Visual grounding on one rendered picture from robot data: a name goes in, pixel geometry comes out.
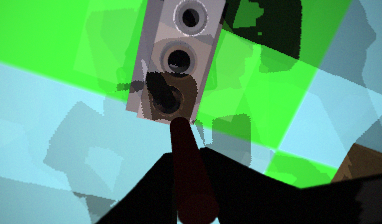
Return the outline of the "dark red peg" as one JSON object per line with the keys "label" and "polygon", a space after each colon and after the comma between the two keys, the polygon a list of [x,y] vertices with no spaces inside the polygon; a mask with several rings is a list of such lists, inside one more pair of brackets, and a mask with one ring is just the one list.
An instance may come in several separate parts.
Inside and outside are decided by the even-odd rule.
{"label": "dark red peg", "polygon": [[189,121],[170,123],[178,219],[181,224],[212,224],[219,205]]}

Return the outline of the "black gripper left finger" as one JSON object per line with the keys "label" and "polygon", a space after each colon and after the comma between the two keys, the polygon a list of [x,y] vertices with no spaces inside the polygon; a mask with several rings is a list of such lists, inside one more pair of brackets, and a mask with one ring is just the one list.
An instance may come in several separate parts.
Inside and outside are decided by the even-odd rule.
{"label": "black gripper left finger", "polygon": [[172,152],[164,153],[131,191],[95,224],[177,224]]}

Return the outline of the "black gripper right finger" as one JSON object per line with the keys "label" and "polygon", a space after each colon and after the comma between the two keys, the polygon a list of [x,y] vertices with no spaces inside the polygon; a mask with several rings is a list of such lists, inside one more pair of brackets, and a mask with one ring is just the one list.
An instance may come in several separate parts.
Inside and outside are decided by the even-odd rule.
{"label": "black gripper right finger", "polygon": [[208,147],[199,151],[219,205],[219,224],[382,221],[382,173],[298,188]]}

